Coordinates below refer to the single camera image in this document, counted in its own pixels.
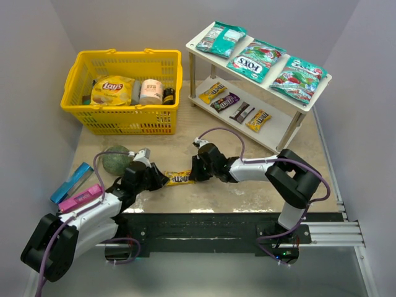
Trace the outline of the yellow M&M's bag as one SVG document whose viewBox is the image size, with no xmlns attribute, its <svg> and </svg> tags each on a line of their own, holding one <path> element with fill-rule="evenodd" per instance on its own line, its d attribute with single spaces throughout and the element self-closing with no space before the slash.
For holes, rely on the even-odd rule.
<svg viewBox="0 0 396 297">
<path fill-rule="evenodd" d="M 265 112 L 264 110 L 259 110 L 254 117 L 246 123 L 246 126 L 252 130 L 253 132 L 258 133 L 262 126 L 272 118 L 270 114 Z"/>
<path fill-rule="evenodd" d="M 195 181 L 190 179 L 191 170 L 185 171 L 165 171 L 165 176 L 169 179 L 166 186 L 180 186 L 194 184 Z"/>
<path fill-rule="evenodd" d="M 206 104 L 210 104 L 211 101 L 217 97 L 219 94 L 223 93 L 226 91 L 228 88 L 223 85 L 221 82 L 217 82 L 214 85 L 212 85 L 208 90 L 206 90 L 204 93 L 201 93 L 199 95 L 199 98 Z"/>
</svg>

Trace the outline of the purple M&M's bag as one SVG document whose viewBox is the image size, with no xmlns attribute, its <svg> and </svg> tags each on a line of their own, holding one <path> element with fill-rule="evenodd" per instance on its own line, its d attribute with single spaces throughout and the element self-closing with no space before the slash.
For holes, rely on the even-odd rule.
<svg viewBox="0 0 396 297">
<path fill-rule="evenodd" d="M 217 112 L 226 110 L 230 106 L 240 101 L 240 97 L 235 95 L 234 93 L 229 93 L 227 96 L 213 102 L 210 106 Z"/>
</svg>

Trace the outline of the brown chocolate bar wrapper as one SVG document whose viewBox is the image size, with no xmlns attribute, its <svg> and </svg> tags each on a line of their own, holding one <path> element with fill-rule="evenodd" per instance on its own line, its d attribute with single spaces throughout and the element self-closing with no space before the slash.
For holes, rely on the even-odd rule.
<svg viewBox="0 0 396 297">
<path fill-rule="evenodd" d="M 255 107 L 249 103 L 242 102 L 239 108 L 230 116 L 230 119 L 242 124 L 246 117 L 255 110 Z"/>
</svg>

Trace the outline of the teal candy bag back side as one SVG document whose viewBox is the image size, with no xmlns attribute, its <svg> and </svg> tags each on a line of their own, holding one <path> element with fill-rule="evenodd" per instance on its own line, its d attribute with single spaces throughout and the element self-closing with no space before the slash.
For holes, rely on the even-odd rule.
<svg viewBox="0 0 396 297">
<path fill-rule="evenodd" d="M 198 42 L 196 49 L 228 59 L 236 44 L 246 35 L 245 28 L 215 21 L 212 28 Z"/>
</svg>

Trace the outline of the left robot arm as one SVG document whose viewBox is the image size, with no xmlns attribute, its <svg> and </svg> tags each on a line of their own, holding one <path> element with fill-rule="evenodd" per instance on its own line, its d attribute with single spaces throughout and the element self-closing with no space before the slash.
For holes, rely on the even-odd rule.
<svg viewBox="0 0 396 297">
<path fill-rule="evenodd" d="M 133 161 L 105 195 L 69 213 L 41 218 L 20 260 L 50 282 L 56 282 L 73 261 L 95 245 L 114 238 L 119 215 L 144 191 L 156 191 L 169 179 L 156 166 Z"/>
</svg>

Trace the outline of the Fox's mint blossom candy bag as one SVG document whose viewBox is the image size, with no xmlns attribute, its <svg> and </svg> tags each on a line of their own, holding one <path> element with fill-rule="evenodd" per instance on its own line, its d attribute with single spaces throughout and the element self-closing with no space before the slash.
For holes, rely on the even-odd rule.
<svg viewBox="0 0 396 297">
<path fill-rule="evenodd" d="M 270 68 L 284 54 L 286 54 L 285 49 L 254 39 L 227 64 L 227 68 L 257 83 L 262 83 Z"/>
</svg>

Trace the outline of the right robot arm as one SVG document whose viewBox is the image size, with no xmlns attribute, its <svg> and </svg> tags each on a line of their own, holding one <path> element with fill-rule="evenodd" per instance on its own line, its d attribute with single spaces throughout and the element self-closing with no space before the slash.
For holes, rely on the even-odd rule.
<svg viewBox="0 0 396 297">
<path fill-rule="evenodd" d="M 269 182 L 285 201 L 273 230 L 264 239 L 288 236 L 301 223 L 322 175 L 293 151 L 284 149 L 266 158 L 227 158 L 218 147 L 206 140 L 193 142 L 197 155 L 192 158 L 189 179 L 203 182 L 216 177 L 224 183 L 244 181 Z"/>
</svg>

